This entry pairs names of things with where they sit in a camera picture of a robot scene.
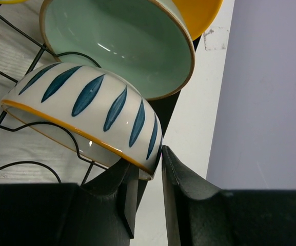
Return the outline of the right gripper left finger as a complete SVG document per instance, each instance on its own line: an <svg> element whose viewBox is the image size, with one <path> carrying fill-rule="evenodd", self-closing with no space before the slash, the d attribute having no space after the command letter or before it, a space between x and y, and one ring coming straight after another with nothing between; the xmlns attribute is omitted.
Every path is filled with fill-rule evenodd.
<svg viewBox="0 0 296 246"><path fill-rule="evenodd" d="M84 241L92 245L130 245L134 238L139 169L121 159L82 186Z"/></svg>

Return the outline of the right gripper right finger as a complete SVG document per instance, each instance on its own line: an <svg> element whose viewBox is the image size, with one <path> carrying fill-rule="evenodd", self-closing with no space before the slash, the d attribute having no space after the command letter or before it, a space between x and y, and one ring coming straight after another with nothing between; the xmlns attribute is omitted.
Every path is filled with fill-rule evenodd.
<svg viewBox="0 0 296 246"><path fill-rule="evenodd" d="M168 245L240 245L229 205L234 191L208 182L167 145L162 182Z"/></svg>

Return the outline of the white blue leaf bowl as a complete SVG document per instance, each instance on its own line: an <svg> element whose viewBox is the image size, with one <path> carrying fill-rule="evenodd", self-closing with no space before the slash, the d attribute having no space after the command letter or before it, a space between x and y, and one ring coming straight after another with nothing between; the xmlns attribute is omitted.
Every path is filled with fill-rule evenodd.
<svg viewBox="0 0 296 246"><path fill-rule="evenodd" d="M106 167L120 159L136 165L140 179L154 178L163 135L151 105L129 82L107 70L58 62L25 75L1 100L24 124Z"/></svg>

